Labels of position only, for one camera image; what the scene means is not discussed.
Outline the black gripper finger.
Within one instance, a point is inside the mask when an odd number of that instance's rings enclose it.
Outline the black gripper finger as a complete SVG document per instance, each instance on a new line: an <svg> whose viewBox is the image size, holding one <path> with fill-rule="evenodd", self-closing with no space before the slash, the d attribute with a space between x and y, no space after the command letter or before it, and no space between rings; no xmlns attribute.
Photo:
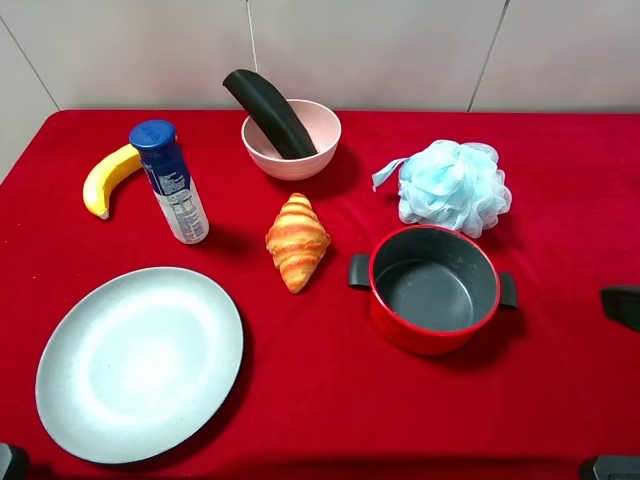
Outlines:
<svg viewBox="0 0 640 480"><path fill-rule="evenodd" d="M607 286L600 290L604 314L636 332L640 331L640 288L631 285Z"/></svg>

